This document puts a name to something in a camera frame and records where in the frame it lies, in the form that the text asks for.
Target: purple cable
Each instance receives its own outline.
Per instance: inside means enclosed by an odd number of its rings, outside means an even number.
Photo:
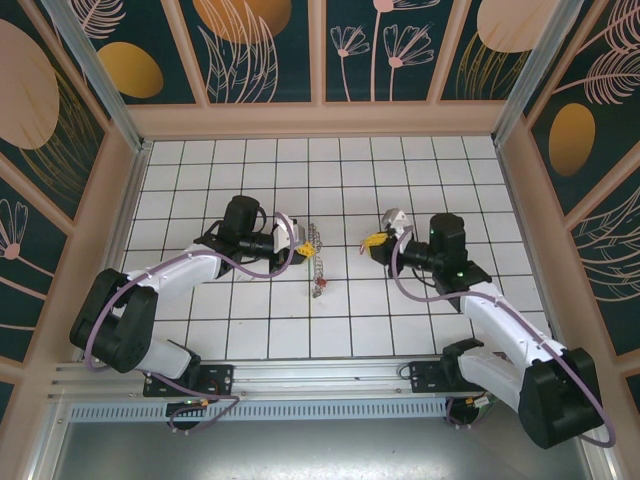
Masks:
[[[571,370],[571,367],[567,365],[567,362],[565,362],[560,355],[558,355],[551,347],[549,347],[549,345],[545,343],[545,340],[540,335],[538,335],[538,333],[531,326],[529,326],[527,321],[524,318],[522,318],[522,316],[518,311],[511,308],[509,305],[502,303],[498,298],[492,297],[491,295],[487,295],[486,293],[471,292],[471,291],[454,292],[454,293],[447,293],[446,295],[441,295],[439,297],[424,298],[424,297],[418,297],[416,295],[413,295],[406,288],[404,288],[404,286],[400,282],[400,277],[398,276],[398,254],[400,252],[400,245],[402,245],[404,240],[412,231],[413,231],[413,227],[405,228],[404,233],[400,236],[400,238],[396,242],[396,245],[393,248],[393,253],[391,255],[391,271],[393,273],[393,280],[396,282],[396,285],[398,286],[398,289],[402,292],[402,294],[411,300],[414,300],[416,302],[422,302],[422,303],[431,303],[431,302],[437,302],[440,300],[449,300],[451,298],[458,298],[458,297],[478,297],[493,303],[494,305],[500,307],[502,310],[507,312],[516,322],[518,322],[518,324],[529,335],[533,337],[533,339],[542,347],[542,349],[545,352],[551,355],[551,357],[556,362],[558,362],[558,365],[560,365],[564,369],[564,371],[567,373],[567,375],[569,375],[571,380],[573,380],[576,383],[578,388],[580,388],[582,393],[584,393],[585,397],[587,397],[589,402],[591,402],[591,405],[593,405],[593,408],[596,409],[596,412],[598,412],[598,415],[600,415],[600,417],[604,421],[604,424],[607,427],[607,432],[609,434],[609,439],[606,442],[602,442],[594,438],[586,437],[584,435],[580,435],[580,438],[585,442],[591,443],[598,447],[602,447],[602,448],[613,447],[616,444],[615,428],[613,426],[613,422],[611,421],[611,418],[609,418],[609,415],[607,414],[607,412],[604,411],[604,408],[602,407],[602,405],[600,405],[600,402],[598,402],[598,399],[593,395],[593,393],[591,393],[591,390],[589,390],[589,388],[580,379],[580,377],[578,377],[578,375],[576,375],[576,373],[573,370]]]
[[[293,240],[293,230],[289,226],[289,222],[286,220],[286,218],[281,213],[276,212],[275,215],[276,215],[276,217],[278,217],[280,220],[283,221],[284,226],[287,229],[287,233],[289,234],[289,240],[291,242],[291,246],[289,247],[289,256],[287,257],[287,259],[285,260],[284,264],[282,265],[282,267],[279,270],[277,270],[277,271],[275,271],[273,273],[252,272],[251,270],[246,269],[245,267],[243,267],[239,263],[234,262],[229,257],[227,257],[225,255],[222,255],[221,253],[214,252],[213,250],[198,250],[198,251],[195,251],[195,252],[183,253],[182,255],[179,255],[176,258],[172,258],[171,260],[167,260],[166,262],[162,262],[159,265],[156,265],[155,267],[150,269],[149,271],[143,273],[142,275],[140,275],[140,276],[134,278],[133,280],[129,281],[128,283],[126,283],[106,303],[106,305],[104,306],[104,308],[100,312],[100,315],[98,315],[98,318],[96,319],[96,323],[94,324],[93,328],[91,329],[91,333],[89,334],[89,339],[87,340],[87,346],[84,349],[84,351],[85,351],[85,353],[84,353],[84,364],[85,364],[85,366],[89,370],[91,370],[93,372],[101,372],[101,371],[105,371],[105,370],[107,370],[109,368],[108,365],[105,365],[103,367],[96,367],[96,366],[93,365],[93,362],[91,361],[91,351],[93,350],[93,344],[96,341],[96,337],[98,336],[98,331],[100,330],[100,327],[102,327],[102,323],[104,322],[105,318],[107,318],[107,315],[109,314],[111,309],[115,306],[116,302],[125,293],[127,293],[128,290],[130,290],[135,285],[137,285],[138,282],[144,280],[145,278],[151,278],[156,273],[161,272],[166,267],[169,267],[169,266],[173,265],[174,263],[178,263],[178,262],[184,260],[185,258],[192,258],[192,257],[217,257],[217,258],[219,258],[221,260],[224,260],[225,262],[227,262],[229,265],[231,265],[235,269],[240,270],[241,272],[246,273],[247,275],[251,275],[252,277],[256,277],[256,278],[270,279],[270,278],[277,277],[278,275],[284,273],[284,271],[289,267],[289,265],[291,265],[291,261],[293,260],[293,254],[294,254],[294,250],[295,250],[295,247],[293,245],[293,241],[294,241]]]

